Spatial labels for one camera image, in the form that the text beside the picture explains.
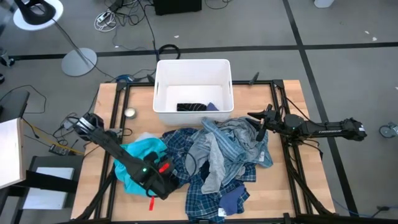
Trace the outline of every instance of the turquoise cloth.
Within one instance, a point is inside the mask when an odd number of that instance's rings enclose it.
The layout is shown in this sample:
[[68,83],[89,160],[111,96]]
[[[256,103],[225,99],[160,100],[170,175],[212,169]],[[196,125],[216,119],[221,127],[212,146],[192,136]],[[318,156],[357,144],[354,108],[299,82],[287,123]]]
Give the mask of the turquoise cloth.
[[[156,152],[158,158],[161,158],[166,155],[164,151],[167,148],[163,141],[157,138],[148,138],[130,144],[123,144],[120,146],[130,155],[139,159],[144,159],[144,157],[150,152]],[[116,177],[124,183],[125,193],[146,196],[146,191],[130,178],[130,175],[127,173],[126,167],[123,164],[121,164],[118,160],[114,160],[114,165],[114,172],[116,174]],[[149,195],[155,195],[155,193],[150,190]]]

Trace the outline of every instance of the wheel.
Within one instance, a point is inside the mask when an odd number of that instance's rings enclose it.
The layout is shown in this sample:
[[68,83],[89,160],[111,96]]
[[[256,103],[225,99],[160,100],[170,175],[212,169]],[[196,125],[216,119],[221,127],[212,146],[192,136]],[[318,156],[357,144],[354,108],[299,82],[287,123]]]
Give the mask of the wheel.
[[[11,66],[13,66],[15,64],[15,60],[13,58],[10,58],[9,60],[10,60],[10,67],[11,67]],[[7,63],[6,63],[4,58],[1,58],[0,62],[1,62],[2,65],[7,66]]]
[[379,128],[380,134],[385,138],[393,138],[395,137],[395,131],[390,128],[388,125],[383,125]]

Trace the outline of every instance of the wooden table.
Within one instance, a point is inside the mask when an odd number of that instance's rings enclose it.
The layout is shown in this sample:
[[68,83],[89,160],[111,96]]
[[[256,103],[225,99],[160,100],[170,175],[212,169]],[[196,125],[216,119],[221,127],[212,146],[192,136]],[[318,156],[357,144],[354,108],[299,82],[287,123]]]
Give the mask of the wooden table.
[[[308,116],[300,82],[298,80],[285,80],[284,85],[287,97]],[[269,103],[272,104],[269,85],[234,85],[233,91],[234,111],[231,117],[247,116],[247,112],[262,111]],[[94,112],[104,119],[105,128],[109,127],[115,94],[116,84],[101,84]],[[161,136],[166,131],[178,128],[167,127],[159,121],[152,109],[153,94],[153,87],[131,88],[128,107],[136,108],[138,115],[136,119],[126,120],[125,128],[131,128],[133,134],[124,138],[124,144],[133,142],[143,132]],[[124,93],[121,93],[116,128],[120,123],[123,98]],[[292,114],[299,114],[293,105],[289,105],[289,107]],[[278,134],[269,132],[268,146],[274,165],[268,169],[257,166],[257,182],[244,183],[251,195],[244,203],[245,212],[228,218],[276,218],[283,217],[283,213],[286,212],[294,217],[287,171]],[[94,144],[88,146],[86,153],[95,147]],[[309,146],[300,146],[299,149],[309,188],[329,211],[334,212],[335,209],[319,152]],[[72,218],[79,216],[93,199],[99,186],[103,159],[104,150],[99,148],[90,153],[83,161]],[[188,184],[170,194],[167,200],[157,199],[154,211],[150,212],[149,198],[125,194],[123,184],[118,181],[112,221],[186,220],[185,198],[187,189]],[[304,202],[298,185],[297,189],[301,211],[303,212],[305,211]],[[109,189],[104,194],[102,217],[106,216],[108,197]]]

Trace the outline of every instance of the white storage bin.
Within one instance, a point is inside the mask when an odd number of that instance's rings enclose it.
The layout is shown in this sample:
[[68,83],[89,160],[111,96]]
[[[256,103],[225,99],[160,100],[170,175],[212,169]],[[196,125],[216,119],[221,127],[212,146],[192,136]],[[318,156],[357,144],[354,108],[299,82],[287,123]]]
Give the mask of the white storage bin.
[[[177,111],[177,103],[213,103],[219,111]],[[224,121],[233,109],[228,60],[161,60],[157,63],[154,111],[166,125],[200,125],[204,117]]]

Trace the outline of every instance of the yellow wire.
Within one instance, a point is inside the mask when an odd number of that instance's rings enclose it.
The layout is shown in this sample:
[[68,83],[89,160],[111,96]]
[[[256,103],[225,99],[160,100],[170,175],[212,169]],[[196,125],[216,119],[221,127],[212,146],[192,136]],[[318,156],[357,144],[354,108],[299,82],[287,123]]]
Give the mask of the yellow wire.
[[44,140],[46,140],[48,143],[54,144],[54,145],[56,145],[56,146],[58,146],[58,147],[61,147],[61,148],[64,148],[64,149],[69,149],[69,150],[71,150],[71,151],[74,152],[74,153],[84,155],[83,152],[79,152],[79,151],[77,151],[76,149],[72,149],[72,148],[70,148],[70,147],[68,147],[68,146],[63,146],[63,145],[60,145],[60,144],[58,144],[58,143],[56,143],[56,142],[54,142],[54,141],[49,140],[49,139],[48,139],[47,137],[45,137],[44,135],[41,135],[41,130],[39,130],[38,128],[36,128],[36,126],[34,126],[34,125],[32,125],[32,124],[30,124],[30,125],[33,127],[33,129],[35,130],[35,132],[36,132],[41,138],[43,138]]

